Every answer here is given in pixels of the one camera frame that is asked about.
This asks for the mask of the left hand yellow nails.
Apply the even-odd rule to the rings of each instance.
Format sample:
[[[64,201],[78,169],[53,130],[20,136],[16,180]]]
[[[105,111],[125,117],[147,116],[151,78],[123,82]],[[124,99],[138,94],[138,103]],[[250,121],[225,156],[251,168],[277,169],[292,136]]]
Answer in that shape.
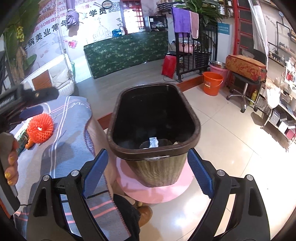
[[[19,179],[18,173],[18,153],[17,149],[19,148],[19,144],[16,139],[13,141],[11,152],[8,156],[9,166],[4,171],[4,176],[7,180],[8,185],[13,186],[16,185]]]

